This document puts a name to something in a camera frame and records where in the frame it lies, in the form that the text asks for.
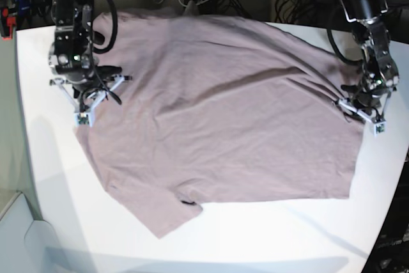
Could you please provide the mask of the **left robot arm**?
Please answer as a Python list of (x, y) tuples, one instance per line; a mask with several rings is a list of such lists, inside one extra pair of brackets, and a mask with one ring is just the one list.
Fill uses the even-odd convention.
[(343, 59), (362, 70), (356, 86), (347, 86), (348, 103), (359, 111), (378, 114), (380, 100), (391, 94), (399, 83), (399, 72), (390, 55), (389, 32), (382, 21), (387, 13), (386, 0), (339, 0), (346, 20), (353, 24), (353, 39), (362, 50), (360, 61)]

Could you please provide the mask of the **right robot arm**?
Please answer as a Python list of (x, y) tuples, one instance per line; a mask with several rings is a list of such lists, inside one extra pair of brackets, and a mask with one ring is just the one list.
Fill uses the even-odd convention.
[(91, 90), (102, 90), (117, 103), (119, 97), (107, 83), (121, 73), (116, 66), (98, 66), (95, 55), (109, 52), (118, 35), (118, 12), (113, 0), (106, 0), (112, 18), (112, 32), (104, 48), (104, 36), (93, 30), (94, 0), (54, 0), (52, 19), (55, 23), (54, 43), (49, 53), (49, 66), (54, 75), (64, 77), (80, 97)]

